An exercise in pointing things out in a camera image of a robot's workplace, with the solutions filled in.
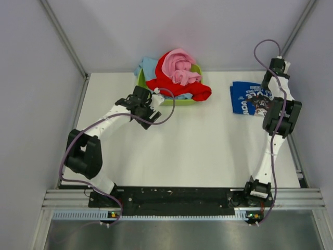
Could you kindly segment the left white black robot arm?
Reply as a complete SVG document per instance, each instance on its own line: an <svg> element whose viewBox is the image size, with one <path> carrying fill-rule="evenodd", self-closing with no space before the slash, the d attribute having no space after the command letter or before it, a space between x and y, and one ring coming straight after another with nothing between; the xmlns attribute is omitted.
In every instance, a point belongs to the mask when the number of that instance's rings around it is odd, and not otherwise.
<svg viewBox="0 0 333 250"><path fill-rule="evenodd" d="M106 206L115 205L118 194L116 184L103 169L102 141L132 120L147 130L161 116L157 108L163 102L158 88L150 91L136 86L132 94L116 101L100 120L84 130L74 129L69 133L63 165L84 176L87 179L84 183L97 189Z"/></svg>

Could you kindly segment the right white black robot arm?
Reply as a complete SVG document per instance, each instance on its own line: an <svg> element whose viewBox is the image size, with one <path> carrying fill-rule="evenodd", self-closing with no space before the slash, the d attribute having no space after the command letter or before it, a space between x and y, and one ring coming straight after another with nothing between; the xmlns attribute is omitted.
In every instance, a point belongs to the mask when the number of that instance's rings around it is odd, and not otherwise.
<svg viewBox="0 0 333 250"><path fill-rule="evenodd" d="M271 59L261 87L269 90L273 99L263 120L268 133L262 161L245 185L243 200L249 206L272 199L271 187L276 186L275 161L278 152L298 120L302 103L291 95L288 82L290 63L281 56Z"/></svg>

